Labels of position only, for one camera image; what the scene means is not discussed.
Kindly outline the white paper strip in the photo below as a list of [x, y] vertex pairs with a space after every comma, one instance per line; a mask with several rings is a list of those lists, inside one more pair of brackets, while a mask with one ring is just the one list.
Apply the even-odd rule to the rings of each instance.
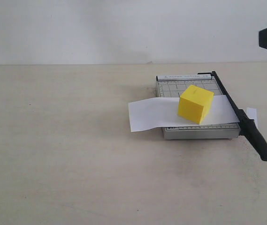
[[131, 132], [239, 122], [225, 95], [214, 96], [211, 109], [200, 124], [178, 116], [178, 105], [178, 97], [154, 97], [128, 103]]

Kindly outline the yellow foam cube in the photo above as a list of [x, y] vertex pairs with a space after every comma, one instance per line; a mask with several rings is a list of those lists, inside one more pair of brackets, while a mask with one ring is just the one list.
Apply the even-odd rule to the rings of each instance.
[[214, 93], [190, 85], [179, 97], [177, 115], [200, 124], [211, 109]]

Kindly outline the black cutter blade arm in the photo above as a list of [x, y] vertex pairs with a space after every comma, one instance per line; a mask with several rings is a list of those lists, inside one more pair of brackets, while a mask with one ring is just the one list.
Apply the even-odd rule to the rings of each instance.
[[215, 78], [219, 85], [222, 93], [228, 98], [237, 118], [239, 119], [240, 133], [239, 135], [244, 136], [252, 147], [257, 151], [262, 161], [267, 162], [267, 142], [260, 131], [257, 129], [253, 119], [250, 119], [243, 109], [239, 109], [231, 98], [220, 78], [215, 71], [212, 72], [200, 72], [198, 75], [211, 75]]

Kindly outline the grey paper cutter base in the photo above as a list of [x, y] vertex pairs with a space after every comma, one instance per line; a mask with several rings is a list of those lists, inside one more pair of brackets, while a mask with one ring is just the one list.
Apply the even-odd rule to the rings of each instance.
[[[196, 75], [158, 75], [156, 76], [156, 94], [158, 97], [179, 97], [188, 86], [195, 85], [212, 91], [216, 96], [223, 94], [215, 72]], [[238, 123], [191, 127], [163, 127], [166, 140], [181, 139], [232, 139], [240, 133]]]

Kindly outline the cut-off white paper piece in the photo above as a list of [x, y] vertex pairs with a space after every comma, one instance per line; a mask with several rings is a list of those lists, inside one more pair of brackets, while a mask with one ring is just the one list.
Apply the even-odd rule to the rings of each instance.
[[246, 115], [248, 116], [249, 119], [254, 120], [255, 126], [258, 127], [257, 109], [247, 107]]

